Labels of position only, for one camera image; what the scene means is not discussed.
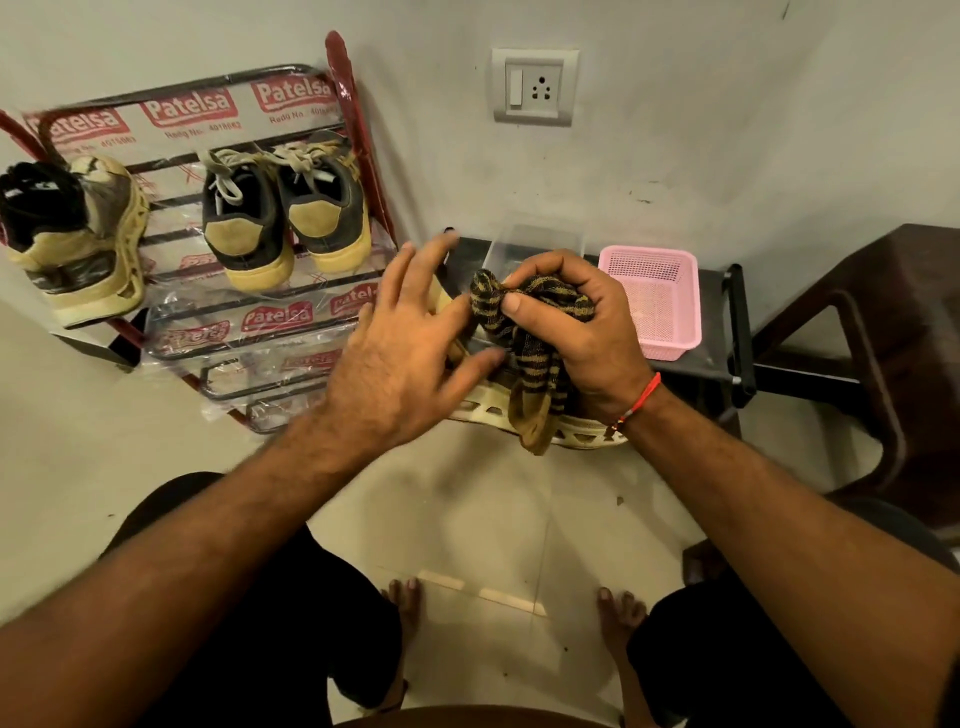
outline wall plate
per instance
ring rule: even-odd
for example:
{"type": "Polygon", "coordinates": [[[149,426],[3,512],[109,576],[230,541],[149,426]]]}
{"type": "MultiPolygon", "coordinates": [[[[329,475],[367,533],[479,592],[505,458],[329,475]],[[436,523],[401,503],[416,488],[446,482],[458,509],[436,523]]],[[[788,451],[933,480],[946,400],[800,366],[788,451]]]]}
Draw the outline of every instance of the wall plate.
{"type": "Polygon", "coordinates": [[[570,126],[579,58],[580,51],[494,48],[491,52],[494,120],[570,126]]]}

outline left hand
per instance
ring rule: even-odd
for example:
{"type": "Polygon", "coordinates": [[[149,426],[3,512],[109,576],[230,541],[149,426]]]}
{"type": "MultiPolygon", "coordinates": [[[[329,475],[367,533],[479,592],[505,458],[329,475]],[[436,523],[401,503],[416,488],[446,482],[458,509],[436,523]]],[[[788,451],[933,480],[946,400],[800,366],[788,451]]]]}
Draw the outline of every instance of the left hand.
{"type": "MultiPolygon", "coordinates": [[[[446,372],[447,349],[470,322],[469,295],[434,316],[427,311],[428,293],[437,266],[458,240],[455,232],[438,235],[420,251],[406,243],[384,271],[376,305],[360,309],[324,401],[302,418],[327,420],[343,448],[374,459],[415,440],[503,361],[503,350],[487,349],[446,372]]],[[[301,437],[316,431],[299,430],[301,437]]],[[[325,426],[318,436],[330,433],[325,426]]]]}

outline chair leg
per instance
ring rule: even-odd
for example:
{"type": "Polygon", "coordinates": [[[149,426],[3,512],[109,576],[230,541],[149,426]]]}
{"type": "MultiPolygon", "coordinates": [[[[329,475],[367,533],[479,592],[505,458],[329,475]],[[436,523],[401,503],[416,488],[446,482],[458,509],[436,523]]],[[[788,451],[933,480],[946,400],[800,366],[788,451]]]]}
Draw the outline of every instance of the chair leg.
{"type": "Polygon", "coordinates": [[[833,303],[836,284],[827,274],[754,334],[754,361],[776,349],[814,316],[833,303]]]}

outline right hand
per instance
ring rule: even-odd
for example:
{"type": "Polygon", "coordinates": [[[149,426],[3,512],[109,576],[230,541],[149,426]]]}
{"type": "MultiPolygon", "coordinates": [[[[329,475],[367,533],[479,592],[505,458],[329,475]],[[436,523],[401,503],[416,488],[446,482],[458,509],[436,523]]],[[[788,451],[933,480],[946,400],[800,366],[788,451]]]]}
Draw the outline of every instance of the right hand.
{"type": "Polygon", "coordinates": [[[615,423],[634,405],[653,377],[636,338],[623,286],[571,251],[534,255],[506,277],[516,288],[531,276],[557,276],[593,301],[588,323],[521,293],[508,293],[500,310],[518,326],[551,344],[564,360],[591,417],[615,423]]]}

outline hand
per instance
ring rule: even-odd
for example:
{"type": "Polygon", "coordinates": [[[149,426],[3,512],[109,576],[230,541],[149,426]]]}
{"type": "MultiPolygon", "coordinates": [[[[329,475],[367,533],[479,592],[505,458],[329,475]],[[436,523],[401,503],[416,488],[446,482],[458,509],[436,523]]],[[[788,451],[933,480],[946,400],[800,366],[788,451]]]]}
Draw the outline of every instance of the hand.
{"type": "Polygon", "coordinates": [[[516,288],[536,275],[557,276],[589,296],[596,309],[593,320],[584,324],[520,293],[508,293],[500,310],[557,349],[589,415],[612,425],[653,377],[640,351],[623,286],[571,251],[534,255],[502,282],[516,288]]]}
{"type": "Polygon", "coordinates": [[[458,240],[455,232],[438,235],[419,252],[404,244],[384,271],[376,305],[360,309],[324,401],[306,415],[335,423],[344,448],[374,459],[420,437],[503,361],[502,349],[487,349],[449,376],[445,370],[447,349],[471,319],[469,295],[434,316],[428,294],[437,266],[458,240]]]}

